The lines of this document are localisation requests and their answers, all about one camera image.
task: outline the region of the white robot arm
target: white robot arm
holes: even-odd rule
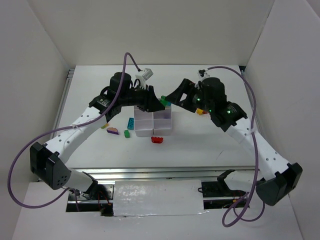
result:
[[[234,138],[254,159],[251,121],[247,114],[236,103],[227,101],[225,86],[218,78],[210,77],[205,70],[200,70],[199,76],[197,84],[185,78],[165,100],[190,112],[197,109],[208,112],[212,122]],[[290,164],[256,130],[254,135],[260,170],[255,190],[265,204],[273,206],[296,187],[302,168],[298,163]],[[253,173],[228,170],[217,181],[222,191],[250,192],[253,179]]]
[[[110,106],[118,90],[121,74],[121,72],[114,74],[110,79],[110,86],[104,88],[100,95],[89,103],[89,107],[73,122],[72,129],[60,132],[45,144],[35,142],[30,147],[31,171],[53,190],[62,187],[76,189],[88,198],[93,198],[97,196],[97,192],[104,191],[104,187],[89,174],[66,167],[65,164],[70,156],[91,134],[119,114],[124,106],[138,106],[142,111],[147,112],[165,109],[157,99],[153,86],[145,85],[143,82],[143,86],[140,83],[137,87],[133,87],[131,76],[125,73],[119,97],[105,117],[78,127],[98,118]]]

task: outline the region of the purple cable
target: purple cable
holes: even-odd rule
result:
[[[81,127],[84,127],[84,126],[87,126],[89,124],[92,124],[96,121],[98,121],[99,119],[101,119],[102,117],[105,116],[105,114],[107,114],[109,112],[109,110],[114,106],[115,102],[117,101],[118,99],[118,96],[120,94],[120,91],[121,91],[121,87],[123,85],[123,82],[124,82],[124,78],[125,78],[125,71],[126,71],[126,65],[127,65],[127,57],[130,57],[133,64],[135,65],[135,67],[137,68],[138,71],[141,71],[140,68],[138,67],[138,65],[136,64],[136,61],[134,60],[134,58],[132,57],[132,55],[129,53],[129,52],[126,52],[124,54],[124,59],[123,59],[123,67],[122,67],[122,74],[121,74],[121,79],[120,79],[120,83],[119,83],[119,87],[118,87],[118,90],[116,91],[116,94],[114,96],[114,99],[112,100],[111,104],[109,105],[109,107],[100,115],[98,116],[97,118],[95,118],[94,120],[92,121],[88,121],[86,123],[82,123],[82,124],[79,124],[77,125],[78,128],[81,128]],[[32,139],[30,142],[28,142],[20,151],[19,153],[15,156],[11,166],[10,166],[10,169],[9,169],[9,173],[8,173],[8,178],[7,178],[7,188],[8,188],[8,192],[9,192],[9,195],[10,197],[12,198],[12,200],[18,204],[19,206],[21,207],[24,207],[24,208],[27,208],[27,209],[39,209],[39,208],[43,208],[43,207],[46,207],[52,203],[54,203],[55,201],[57,201],[59,198],[62,197],[62,195],[68,191],[69,189],[67,188],[66,190],[64,190],[59,196],[57,196],[55,199],[53,199],[52,201],[50,202],[47,202],[45,204],[42,204],[42,205],[38,205],[38,206],[32,206],[32,205],[27,205],[27,204],[24,204],[23,202],[20,202],[14,195],[13,191],[12,191],[12,188],[11,188],[11,177],[12,177],[12,172],[14,170],[14,167],[19,159],[19,157],[21,156],[21,154],[32,144],[34,143],[35,141],[37,141],[38,139],[46,136],[46,135],[49,135],[49,134],[52,134],[52,133],[55,133],[55,132],[58,132],[58,131],[63,131],[63,130],[67,130],[67,129],[73,129],[74,127],[73,126],[64,126],[64,127],[60,127],[60,128],[57,128],[57,129],[53,129],[53,130],[50,130],[50,131],[47,131],[45,133],[42,133],[41,135],[35,137],[34,139]]]
[[[208,70],[212,70],[212,69],[227,69],[229,71],[232,71],[234,72],[235,74],[237,74],[244,82],[244,84],[248,87],[248,89],[250,90],[250,93],[251,93],[251,96],[252,96],[252,99],[253,99],[253,110],[252,110],[252,118],[251,118],[251,130],[253,130],[254,128],[254,121],[255,121],[255,117],[256,117],[256,111],[257,111],[257,100],[256,100],[256,96],[255,96],[255,93],[254,93],[254,90],[252,89],[252,87],[250,86],[249,82],[240,74],[238,73],[236,70],[230,68],[230,67],[227,67],[227,66],[211,66],[211,67],[208,67]],[[257,219],[259,219],[262,214],[264,213],[264,210],[265,210],[265,205],[263,205],[263,208],[262,208],[262,211],[261,213],[259,214],[258,217],[256,217],[255,219],[252,219],[252,220],[247,220],[247,219],[242,219],[243,215],[246,213],[247,209],[249,208],[249,204],[251,202],[251,199],[252,199],[252,196],[254,195],[255,193],[255,188],[256,188],[256,185],[257,185],[257,180],[258,180],[258,172],[259,172],[259,153],[258,153],[258,145],[257,145],[257,140],[256,140],[256,136],[255,136],[255,133],[252,132],[251,133],[252,135],[252,140],[253,140],[253,145],[254,145],[254,155],[255,155],[255,168],[254,168],[254,177],[253,177],[253,182],[252,182],[252,186],[251,186],[251,190],[249,193],[246,193],[245,195],[243,195],[238,201],[236,201],[235,203],[233,203],[226,211],[225,213],[223,214],[223,217],[222,217],[222,225],[226,228],[228,227],[231,227],[233,226],[234,224],[236,224],[239,220],[243,220],[243,221],[246,221],[246,222],[253,222]],[[247,200],[246,200],[246,203],[242,209],[242,211],[240,212],[240,214],[236,215],[236,219],[233,220],[232,222],[230,223],[226,223],[226,216],[227,214],[230,212],[231,209],[235,208],[237,206],[238,203],[242,202],[242,200],[247,196]]]
[[[73,188],[72,191],[73,191],[74,198],[75,198],[75,207],[76,207],[76,210],[77,210],[78,212],[80,212],[80,210],[79,210],[79,205],[78,205],[78,198],[77,198],[77,190],[75,190],[75,189]]]

